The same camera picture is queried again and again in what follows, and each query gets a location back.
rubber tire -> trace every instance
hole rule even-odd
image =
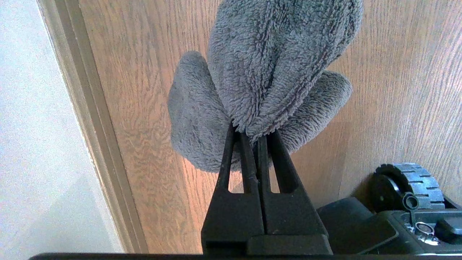
[[[376,174],[391,178],[400,192],[412,192],[419,200],[419,209],[444,209],[443,192],[434,177],[415,163],[382,164]]]

gray towel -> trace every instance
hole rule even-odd
[[[354,38],[361,0],[225,0],[208,50],[183,54],[169,93],[171,142],[217,172],[229,122],[254,143],[279,129],[289,152],[321,132],[351,95],[325,71]],[[238,169],[239,155],[233,155]]]

black wheel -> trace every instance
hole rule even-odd
[[[382,164],[370,182],[374,210],[403,210],[402,197],[411,192],[419,201],[419,209],[444,209],[443,192],[438,182],[415,163]]]

